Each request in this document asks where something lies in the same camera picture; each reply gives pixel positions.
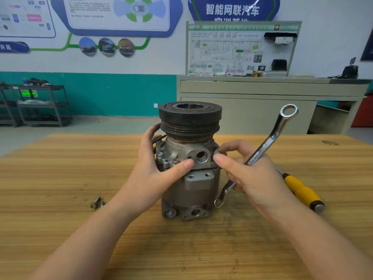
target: double box-end wrench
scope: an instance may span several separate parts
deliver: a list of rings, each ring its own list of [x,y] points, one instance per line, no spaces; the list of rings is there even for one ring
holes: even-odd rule
[[[285,115],[285,111],[292,109],[293,112],[289,115]],[[251,155],[251,157],[245,162],[245,165],[251,166],[255,162],[257,162],[262,155],[267,151],[269,147],[278,139],[282,130],[284,129],[286,123],[291,119],[294,118],[298,114],[298,107],[294,104],[287,104],[283,106],[280,110],[280,114],[277,118],[275,126],[271,134],[267,137],[267,139],[259,146],[259,148]],[[227,193],[236,185],[235,182],[229,180],[221,190],[220,196],[215,199],[214,204],[216,207],[221,207]]]

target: floor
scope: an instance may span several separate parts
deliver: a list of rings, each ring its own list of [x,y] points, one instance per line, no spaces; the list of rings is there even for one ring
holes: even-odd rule
[[[0,126],[0,157],[53,133],[142,134],[159,121],[158,117],[76,116],[74,123],[64,128]],[[373,128],[352,128],[348,136],[373,144]]]

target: hand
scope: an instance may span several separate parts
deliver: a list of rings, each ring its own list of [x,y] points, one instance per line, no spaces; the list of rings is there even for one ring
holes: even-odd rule
[[[186,159],[164,172],[157,169],[153,140],[160,137],[154,136],[159,127],[160,123],[150,127],[142,136],[137,163],[127,182],[113,198],[126,203],[126,210],[133,219],[152,207],[194,165],[192,159]]]
[[[244,163],[256,150],[248,142],[231,141],[217,149],[220,153],[234,150],[243,157],[231,159],[217,153],[213,159],[227,171],[228,177],[238,185],[236,190],[243,191],[260,214],[273,220],[276,214],[298,202],[268,155],[264,154],[254,165],[246,166]]]

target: person's right arm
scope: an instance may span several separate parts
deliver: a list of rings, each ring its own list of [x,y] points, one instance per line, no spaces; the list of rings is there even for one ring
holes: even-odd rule
[[[244,161],[255,151],[246,141],[232,141],[218,149],[234,150],[243,157],[234,160],[215,154],[214,161],[250,203],[285,233],[316,280],[373,279],[373,259],[298,201],[267,155],[246,166]]]

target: forearm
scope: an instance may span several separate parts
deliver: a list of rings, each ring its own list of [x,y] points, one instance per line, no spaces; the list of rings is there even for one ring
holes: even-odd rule
[[[316,279],[372,279],[373,259],[302,204],[275,223]]]
[[[113,198],[92,214],[29,280],[101,279],[116,243],[131,221]]]

